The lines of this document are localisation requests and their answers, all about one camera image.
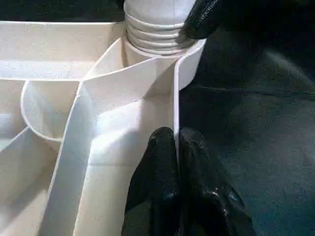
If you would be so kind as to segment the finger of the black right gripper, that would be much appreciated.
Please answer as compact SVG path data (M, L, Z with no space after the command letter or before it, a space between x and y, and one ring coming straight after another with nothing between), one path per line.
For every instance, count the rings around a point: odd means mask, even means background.
M181 34L194 40L208 38L228 20L234 6L234 0L197 0L181 28Z

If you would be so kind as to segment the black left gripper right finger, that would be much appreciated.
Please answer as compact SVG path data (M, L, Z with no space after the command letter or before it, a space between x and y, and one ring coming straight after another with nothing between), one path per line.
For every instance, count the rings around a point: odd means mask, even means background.
M201 133L183 128L179 168L185 236L252 236L244 202Z

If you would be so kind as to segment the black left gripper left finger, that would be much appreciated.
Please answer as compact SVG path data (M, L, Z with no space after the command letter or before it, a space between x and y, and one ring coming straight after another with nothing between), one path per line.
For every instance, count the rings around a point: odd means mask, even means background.
M128 188L124 215L126 236L176 236L180 187L173 130L160 127L148 140Z

